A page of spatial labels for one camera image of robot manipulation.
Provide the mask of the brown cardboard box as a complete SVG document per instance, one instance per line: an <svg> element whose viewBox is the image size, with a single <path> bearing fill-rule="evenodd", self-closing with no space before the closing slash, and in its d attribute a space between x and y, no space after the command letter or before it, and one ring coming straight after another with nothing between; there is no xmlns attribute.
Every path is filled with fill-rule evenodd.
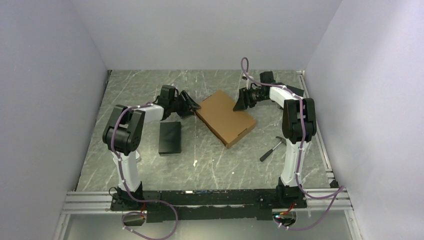
<svg viewBox="0 0 424 240"><path fill-rule="evenodd" d="M257 121L245 111L233 111L235 101L218 90L204 99L196 116L230 149L255 127Z"/></svg>

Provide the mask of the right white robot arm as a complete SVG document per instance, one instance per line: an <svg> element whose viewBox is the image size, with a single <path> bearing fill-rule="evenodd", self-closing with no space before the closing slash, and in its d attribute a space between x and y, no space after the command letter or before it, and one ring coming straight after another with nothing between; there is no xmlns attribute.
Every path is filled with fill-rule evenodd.
<svg viewBox="0 0 424 240"><path fill-rule="evenodd" d="M258 102L271 100L282 110L281 131L286 142L285 162L279 177L282 185L302 189L301 171L306 149L317 133L315 101L303 97L303 90L277 83L272 71L260 73L259 81L244 72L246 86L238 90L234 112L253 108Z"/></svg>

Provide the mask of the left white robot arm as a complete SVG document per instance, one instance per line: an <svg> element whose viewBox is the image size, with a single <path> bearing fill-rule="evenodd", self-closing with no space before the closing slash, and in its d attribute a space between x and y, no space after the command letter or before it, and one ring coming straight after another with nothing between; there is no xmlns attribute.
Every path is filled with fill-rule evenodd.
<svg viewBox="0 0 424 240"><path fill-rule="evenodd" d="M201 106L185 91L172 85L163 85L160 94L144 105L114 106L103 130L102 141L113 155L118 172L118 196L131 210L144 203L143 184L137 172L137 149L146 123L163 121L172 113L180 118L195 115Z"/></svg>

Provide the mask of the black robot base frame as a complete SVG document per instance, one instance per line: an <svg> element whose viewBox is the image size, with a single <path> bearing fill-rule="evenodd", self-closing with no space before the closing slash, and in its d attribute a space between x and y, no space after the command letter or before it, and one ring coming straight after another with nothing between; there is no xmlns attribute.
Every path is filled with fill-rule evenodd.
<svg viewBox="0 0 424 240"><path fill-rule="evenodd" d="M146 211L147 223L183 220L256 219L268 221L279 210L307 207L297 187L227 190L125 190L111 194L113 212Z"/></svg>

